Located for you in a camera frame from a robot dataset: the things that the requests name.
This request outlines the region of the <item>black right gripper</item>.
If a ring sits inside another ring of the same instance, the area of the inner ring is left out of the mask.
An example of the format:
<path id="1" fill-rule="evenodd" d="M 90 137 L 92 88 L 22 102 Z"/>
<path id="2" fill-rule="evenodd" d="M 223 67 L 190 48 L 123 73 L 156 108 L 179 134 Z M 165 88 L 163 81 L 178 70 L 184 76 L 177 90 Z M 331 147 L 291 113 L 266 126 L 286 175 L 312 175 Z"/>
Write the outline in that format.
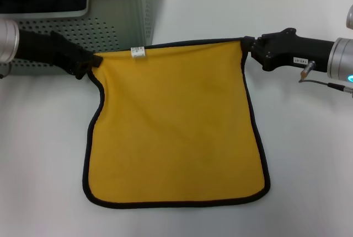
<path id="1" fill-rule="evenodd" d="M 251 57 L 267 72 L 282 66 L 304 68 L 310 61 L 315 71 L 326 72 L 334 42 L 300 37 L 296 29 L 287 28 L 261 37 L 244 36 L 241 45 L 251 46 Z"/>

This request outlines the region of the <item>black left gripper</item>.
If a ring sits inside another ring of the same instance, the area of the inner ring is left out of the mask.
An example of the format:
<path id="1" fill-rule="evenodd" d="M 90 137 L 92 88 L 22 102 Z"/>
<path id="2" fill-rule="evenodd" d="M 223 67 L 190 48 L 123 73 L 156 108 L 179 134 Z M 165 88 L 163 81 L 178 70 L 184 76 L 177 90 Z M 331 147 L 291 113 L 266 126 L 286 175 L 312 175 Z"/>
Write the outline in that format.
<path id="1" fill-rule="evenodd" d="M 20 30 L 16 58 L 59 67 L 76 79 L 82 79 L 91 67 L 99 67 L 103 61 L 101 56 L 85 50 L 54 31 L 44 35 Z"/>

